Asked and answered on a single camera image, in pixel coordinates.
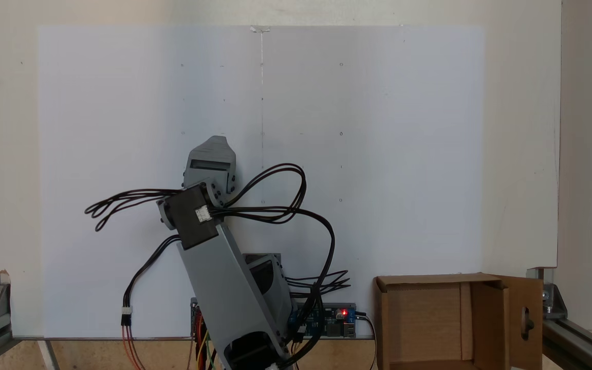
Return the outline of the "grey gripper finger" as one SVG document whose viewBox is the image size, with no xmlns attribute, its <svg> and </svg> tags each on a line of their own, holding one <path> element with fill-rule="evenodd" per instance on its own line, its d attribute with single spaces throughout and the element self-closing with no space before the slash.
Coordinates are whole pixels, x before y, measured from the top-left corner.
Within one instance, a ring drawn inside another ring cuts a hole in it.
<svg viewBox="0 0 592 370">
<path fill-rule="evenodd" d="M 225 136 L 211 136 L 204 143 L 193 148 L 190 158 L 235 158 L 235 151 L 229 146 Z"/>
</svg>

